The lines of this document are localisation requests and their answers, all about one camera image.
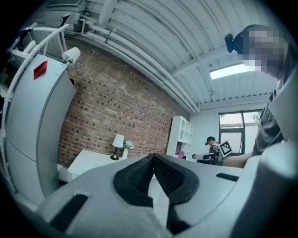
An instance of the white desk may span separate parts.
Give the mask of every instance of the white desk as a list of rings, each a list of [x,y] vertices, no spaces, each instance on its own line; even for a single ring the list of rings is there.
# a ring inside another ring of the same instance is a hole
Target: white desk
[[[110,157],[111,155],[108,154],[82,150],[68,168],[68,172],[72,173],[73,179],[75,179],[90,169],[122,160],[122,157],[119,157],[119,160],[112,160]]]

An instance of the window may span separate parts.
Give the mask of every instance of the window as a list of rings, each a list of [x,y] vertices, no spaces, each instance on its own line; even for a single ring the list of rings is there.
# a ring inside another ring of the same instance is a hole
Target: window
[[[261,110],[219,114],[219,143],[228,140],[233,150],[231,155],[251,152],[260,114]]]

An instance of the table lamp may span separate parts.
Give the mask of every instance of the table lamp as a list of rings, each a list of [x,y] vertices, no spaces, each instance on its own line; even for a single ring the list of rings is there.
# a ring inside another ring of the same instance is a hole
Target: table lamp
[[[118,148],[123,148],[123,142],[124,142],[124,136],[117,134],[113,142],[113,146],[115,146],[115,149],[114,149],[114,155],[111,156],[111,159],[113,160],[119,159],[119,157],[117,156]]]

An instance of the black rubber pad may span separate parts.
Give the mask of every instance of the black rubber pad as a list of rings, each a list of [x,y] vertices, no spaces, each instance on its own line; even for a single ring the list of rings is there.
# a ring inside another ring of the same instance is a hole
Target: black rubber pad
[[[79,210],[83,207],[87,199],[88,197],[83,194],[75,195],[53,218],[50,225],[61,232],[66,231],[66,229],[71,224],[76,214],[78,214]]]
[[[189,201],[198,190],[199,179],[193,171],[162,155],[150,154],[119,170],[113,179],[114,189],[130,205],[153,207],[153,199],[148,197],[153,174],[169,198],[167,229],[173,234],[188,229],[190,225],[180,220],[174,206]]]
[[[237,182],[237,180],[239,178],[238,176],[229,175],[229,174],[226,174],[226,173],[218,173],[216,175],[216,177],[219,177],[219,178],[222,178],[222,179],[231,180],[231,181],[234,181],[234,182]]]

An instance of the fluorescent light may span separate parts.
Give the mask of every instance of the fluorescent light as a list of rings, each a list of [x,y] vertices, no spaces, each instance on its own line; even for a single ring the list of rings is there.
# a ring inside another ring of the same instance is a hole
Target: fluorescent light
[[[212,79],[218,79],[218,78],[233,75],[236,73],[244,73],[244,72],[255,71],[255,70],[256,70],[255,66],[247,66],[244,64],[240,64],[240,65],[234,65],[223,69],[211,71],[210,76]]]

